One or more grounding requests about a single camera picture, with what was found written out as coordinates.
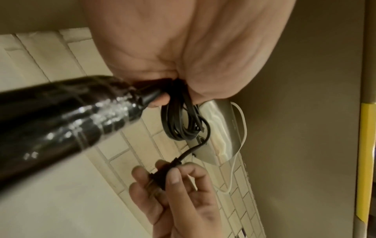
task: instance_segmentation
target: brick pattern tile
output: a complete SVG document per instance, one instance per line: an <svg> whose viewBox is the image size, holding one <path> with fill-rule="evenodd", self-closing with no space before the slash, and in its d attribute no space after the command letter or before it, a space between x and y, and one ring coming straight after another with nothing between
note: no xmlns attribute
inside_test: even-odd
<svg viewBox="0 0 376 238"><path fill-rule="evenodd" d="M0 90L9 90L91 74L111 74L100 57L87 28L57 32L38 32L0 36ZM131 170L137 165L156 172L154 164L169 161L188 150L185 141L172 141L163 132L160 108L147 109L142 120L85 152L110 187L124 201L140 224L152 233L152 226L131 201L128 187L134 182ZM213 184L226 190L230 165L221 167L203 163L189 155L184 162L194 162L208 170ZM217 194L224 237L234 237L241 228L248 237L264 238L255 198L239 154L233 173L230 195Z"/></svg>

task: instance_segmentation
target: silver metallic object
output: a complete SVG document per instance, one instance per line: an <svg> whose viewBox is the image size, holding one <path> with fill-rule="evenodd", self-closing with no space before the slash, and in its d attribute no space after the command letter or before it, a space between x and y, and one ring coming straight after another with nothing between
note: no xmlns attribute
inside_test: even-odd
<svg viewBox="0 0 376 238"><path fill-rule="evenodd" d="M215 99L201 104L199 110L209 122L211 136L208 143L194 154L204 162L220 166L232 159L241 147L233 107L228 99ZM206 131L200 132L195 140L187 141L189 148L206 138Z"/></svg>

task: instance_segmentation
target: black plug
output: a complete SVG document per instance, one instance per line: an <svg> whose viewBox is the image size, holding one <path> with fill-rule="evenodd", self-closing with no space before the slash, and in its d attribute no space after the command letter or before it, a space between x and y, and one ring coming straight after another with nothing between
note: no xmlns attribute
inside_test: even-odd
<svg viewBox="0 0 376 238"><path fill-rule="evenodd" d="M149 174L149 178L152 179L163 191L166 190L166 176L170 169L181 165L181 161L175 158L171 163L166 164L162 169L158 170L154 174Z"/></svg>

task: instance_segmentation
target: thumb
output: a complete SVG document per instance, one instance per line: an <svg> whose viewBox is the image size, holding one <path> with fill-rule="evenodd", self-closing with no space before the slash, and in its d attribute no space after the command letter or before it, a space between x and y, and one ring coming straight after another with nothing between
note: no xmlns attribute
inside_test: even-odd
<svg viewBox="0 0 376 238"><path fill-rule="evenodd" d="M166 196L175 226L182 230L191 228L197 220L197 212L177 168L172 168L167 173Z"/></svg>

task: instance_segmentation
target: fingernail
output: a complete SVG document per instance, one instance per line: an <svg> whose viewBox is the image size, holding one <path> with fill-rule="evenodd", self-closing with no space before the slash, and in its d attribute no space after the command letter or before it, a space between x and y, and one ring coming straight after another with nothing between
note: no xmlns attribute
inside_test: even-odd
<svg viewBox="0 0 376 238"><path fill-rule="evenodd" d="M180 171L177 168L172 168L168 172L168 182L170 184L179 183L180 179L181 179L181 174L180 174Z"/></svg>

